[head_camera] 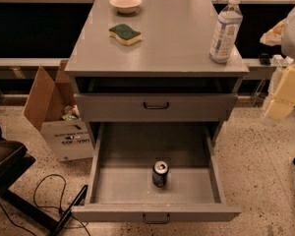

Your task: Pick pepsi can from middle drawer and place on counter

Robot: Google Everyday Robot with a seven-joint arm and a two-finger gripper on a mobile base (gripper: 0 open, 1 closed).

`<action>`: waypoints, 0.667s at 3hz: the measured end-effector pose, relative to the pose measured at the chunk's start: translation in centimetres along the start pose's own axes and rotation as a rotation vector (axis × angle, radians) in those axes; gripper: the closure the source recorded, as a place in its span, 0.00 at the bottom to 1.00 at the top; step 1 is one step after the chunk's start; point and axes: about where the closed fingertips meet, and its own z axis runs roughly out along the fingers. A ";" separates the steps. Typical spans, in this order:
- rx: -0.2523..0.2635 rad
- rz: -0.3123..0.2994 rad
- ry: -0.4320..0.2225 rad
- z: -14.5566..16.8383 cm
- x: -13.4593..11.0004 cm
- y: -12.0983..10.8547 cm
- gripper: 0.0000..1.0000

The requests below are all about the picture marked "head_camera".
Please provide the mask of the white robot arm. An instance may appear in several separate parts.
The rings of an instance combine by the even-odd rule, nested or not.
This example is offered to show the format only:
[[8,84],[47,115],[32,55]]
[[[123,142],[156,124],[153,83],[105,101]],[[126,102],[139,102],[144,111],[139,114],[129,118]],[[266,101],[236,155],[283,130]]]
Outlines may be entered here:
[[281,45],[281,52],[294,60],[283,71],[276,70],[264,102],[264,117],[273,121],[286,118],[295,107],[295,7],[287,18],[266,32],[261,43],[269,46]]

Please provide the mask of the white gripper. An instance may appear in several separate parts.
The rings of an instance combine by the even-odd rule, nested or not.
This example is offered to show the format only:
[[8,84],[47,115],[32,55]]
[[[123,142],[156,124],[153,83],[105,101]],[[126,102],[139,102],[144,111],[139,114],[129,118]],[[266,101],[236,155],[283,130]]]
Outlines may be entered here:
[[266,109],[265,117],[271,120],[282,120],[292,112],[293,107],[290,105],[295,105],[295,64],[288,66],[283,71],[282,78],[274,93],[274,99]]

